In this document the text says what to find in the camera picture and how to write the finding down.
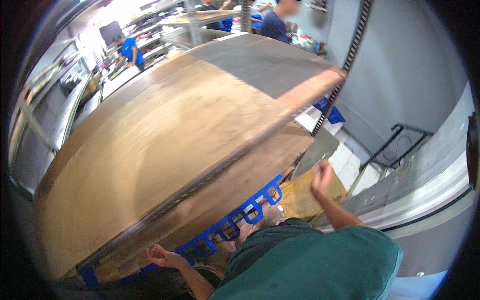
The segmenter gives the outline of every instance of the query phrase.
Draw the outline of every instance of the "black metal stand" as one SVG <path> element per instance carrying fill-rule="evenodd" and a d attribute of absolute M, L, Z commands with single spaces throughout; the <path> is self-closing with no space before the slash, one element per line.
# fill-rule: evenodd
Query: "black metal stand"
<path fill-rule="evenodd" d="M 388 141 L 386 141 L 382 147 L 380 147 L 380 149 L 378 149 L 377 152 L 375 152 L 375 154 L 373 154 L 368 160 L 366 163 L 364 163 L 363 165 L 360 166 L 360 172 L 371 162 L 374 162 L 376 164 L 379 164 L 380 166 L 384 167 L 384 168 L 392 168 L 395 164 L 398 164 L 405 156 L 407 156 L 413 149 L 415 149 L 415 147 L 417 147 L 427 136 L 433 136 L 433 132 L 429 132 L 429 131 L 426 131 L 426 130 L 423 130 L 421 128 L 418 128 L 418 127 L 415 127 L 415 126 L 411 126 L 411 125 L 407 125 L 407 124 L 402 124 L 402 123 L 397 123 L 395 124 L 394 127 L 392 127 L 392 131 L 395 130 L 396 131 L 394 132 L 394 134 L 392 134 L 392 136 L 388 139 Z M 418 132 L 418 133 L 422 133 L 422 136 L 421 138 L 419 138 L 415 143 L 412 144 L 412 146 L 410 146 L 410 148 L 405 151 L 404 154 L 402 154 L 399 158 L 397 158 L 393 163 L 391 163 L 390 165 L 386 165 L 382 162 L 379 162 L 378 160 L 376 160 L 375 158 L 382 152 L 384 151 L 389 144 L 391 144 L 391 142 L 393 142 L 393 140 L 404 130 L 404 129 L 408 129 L 410 131 L 414 131 L 414 132 Z"/>

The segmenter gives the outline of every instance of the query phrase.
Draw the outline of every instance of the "cable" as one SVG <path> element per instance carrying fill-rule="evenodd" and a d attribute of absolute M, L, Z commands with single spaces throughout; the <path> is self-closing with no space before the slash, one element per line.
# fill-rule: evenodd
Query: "cable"
<path fill-rule="evenodd" d="M 401 140 L 402 138 L 408 139 L 408 140 L 410 141 L 410 146 L 409 146 L 409 148 L 412 147 L 412 145 L 413 145 L 412 139 L 411 139 L 409 136 L 407 136 L 407 135 L 401 135 L 401 136 L 397 139 L 397 141 L 396 141 L 395 156 L 393 156 L 393 158 L 388 158 L 388 157 L 385 155 L 385 153 L 384 153 L 385 150 L 382 151 L 382 156 L 383 156 L 386 160 L 388 160 L 388 161 L 393 161 L 393 160 L 396 158 L 396 156 L 397 156 L 397 154 L 398 154 L 398 142 L 400 142 L 400 140 Z"/>

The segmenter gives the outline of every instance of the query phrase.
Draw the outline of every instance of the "dark blue t-shirt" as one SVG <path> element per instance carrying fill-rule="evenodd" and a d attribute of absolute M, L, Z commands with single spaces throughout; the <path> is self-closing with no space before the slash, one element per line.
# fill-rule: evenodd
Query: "dark blue t-shirt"
<path fill-rule="evenodd" d="M 137 46 L 135 44 L 135 40 L 131 37 L 126 38 L 125 41 L 123 42 L 123 45 L 121 46 L 121 53 L 123 56 L 126 56 L 128 61 L 133 60 L 133 50 L 132 46 Z M 144 61 L 144 57 L 142 56 L 142 53 L 138 50 L 137 48 L 137 60 L 135 62 L 135 65 L 139 65 Z"/>
<path fill-rule="evenodd" d="M 217 11 L 218 9 L 213 5 L 203 4 L 199 10 L 200 11 Z M 220 22 L 213 22 L 213 23 L 207 24 L 207 29 L 222 30 L 220 26 Z"/>
<path fill-rule="evenodd" d="M 265 17 L 262 35 L 285 43 L 290 42 L 287 38 L 287 26 L 275 12 L 271 12 Z"/>

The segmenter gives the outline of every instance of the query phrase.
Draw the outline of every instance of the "workbench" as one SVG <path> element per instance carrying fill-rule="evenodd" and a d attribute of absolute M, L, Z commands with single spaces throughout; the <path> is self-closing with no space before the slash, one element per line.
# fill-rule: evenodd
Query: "workbench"
<path fill-rule="evenodd" d="M 223 11 L 199 11 L 195 12 L 200 26 L 205 26 L 210 23 L 230 19 L 234 16 L 240 15 L 240 11 L 223 10 Z M 188 13 L 183 13 L 175 16 L 168 16 L 157 23 L 157 26 L 170 27 L 189 27 L 190 21 Z"/>
<path fill-rule="evenodd" d="M 107 282 L 230 213 L 313 141 L 291 122 L 344 80 L 335 65 L 253 34 L 214 40 L 115 91 L 58 152 L 34 203 L 49 277 Z"/>
<path fill-rule="evenodd" d="M 231 32 L 222 30 L 200 28 L 200 38 L 202 43 L 213 41 L 216 38 L 229 36 Z M 179 48 L 191 49 L 194 47 L 192 42 L 192 35 L 188 28 L 177 28 L 177 30 L 170 33 L 162 34 L 161 40 L 164 43 L 173 44 Z"/>

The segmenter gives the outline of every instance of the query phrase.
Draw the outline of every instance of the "metal frame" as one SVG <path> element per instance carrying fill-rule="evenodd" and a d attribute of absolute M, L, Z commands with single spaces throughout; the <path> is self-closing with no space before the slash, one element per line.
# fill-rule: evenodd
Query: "metal frame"
<path fill-rule="evenodd" d="M 405 158 L 413 149 L 415 149 L 427 136 L 433 136 L 433 132 L 430 132 L 430 131 L 427 131 L 427 130 L 423 130 L 421 128 L 418 128 L 418 127 L 415 127 L 415 126 L 411 126 L 411 125 L 407 125 L 407 124 L 402 124 L 402 123 L 397 123 L 395 124 L 393 127 L 392 127 L 392 131 L 395 130 L 396 128 L 398 128 L 396 130 L 396 132 L 394 132 L 394 134 L 392 134 L 392 136 L 388 139 L 388 141 L 386 141 L 381 147 L 380 149 L 377 150 L 377 152 L 375 152 L 375 154 L 373 154 L 364 164 L 362 164 L 360 166 L 360 171 L 362 171 L 369 163 L 371 162 L 374 162 L 376 164 L 379 164 L 380 166 L 384 167 L 384 168 L 393 168 L 396 164 L 399 164 L 400 166 L 400 161 Z M 412 144 L 412 146 L 410 146 L 410 148 L 405 151 L 404 154 L 402 154 L 399 158 L 397 158 L 393 163 L 391 163 L 390 165 L 386 165 L 382 162 L 379 162 L 378 160 L 376 160 L 375 158 L 377 156 L 379 156 L 379 154 L 384 151 L 390 144 L 391 142 L 394 141 L 394 139 L 404 130 L 404 129 L 408 129 L 410 131 L 413 131 L 413 132 L 418 132 L 418 133 L 421 133 L 422 136 L 421 138 L 419 138 L 415 143 Z"/>
<path fill-rule="evenodd" d="M 342 70 L 347 74 L 350 72 L 352 68 L 353 62 L 355 61 L 355 57 L 359 51 L 361 42 L 363 40 L 363 34 L 365 33 L 365 28 L 367 27 L 368 18 L 370 16 L 370 10 L 372 9 L 373 0 L 362 0 L 360 4 L 360 14 L 357 20 L 357 27 L 353 34 L 352 41 L 350 42 L 350 49 L 348 50 L 347 58 L 345 59 L 345 63 L 343 64 Z M 320 116 L 315 128 L 313 129 L 311 135 L 314 137 L 317 135 L 318 130 L 322 126 L 325 119 L 330 115 L 330 112 L 333 109 L 335 104 L 336 98 L 340 93 L 342 85 L 337 85 L 335 90 L 333 90 L 332 94 L 328 98 L 328 102 Z"/>

